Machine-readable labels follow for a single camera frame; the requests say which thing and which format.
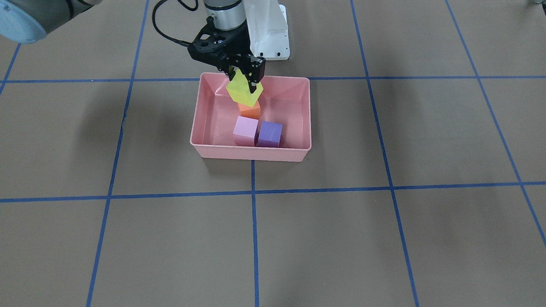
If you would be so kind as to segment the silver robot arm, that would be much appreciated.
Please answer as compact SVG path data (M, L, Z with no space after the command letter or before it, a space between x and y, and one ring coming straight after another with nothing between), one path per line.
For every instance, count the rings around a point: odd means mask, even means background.
M100 4L99 0L3 0L1 35L18 43L35 43L76 16ZM253 93L265 74L266 60L251 50L247 14L241 0L205 0L206 24L193 41L183 41L162 32L152 10L152 25L165 39L185 47L191 58L215 66L233 80L240 72Z

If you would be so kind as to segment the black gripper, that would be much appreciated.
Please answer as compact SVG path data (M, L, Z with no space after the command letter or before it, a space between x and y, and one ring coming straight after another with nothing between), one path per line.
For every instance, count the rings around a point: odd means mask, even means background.
M220 43L223 54L217 69L223 71L229 81L233 80L237 68L240 68L250 85L257 85L261 82L265 74L267 60L261 56L253 56L250 49L248 26L219 30L217 41L220 41L221 38L224 39Z

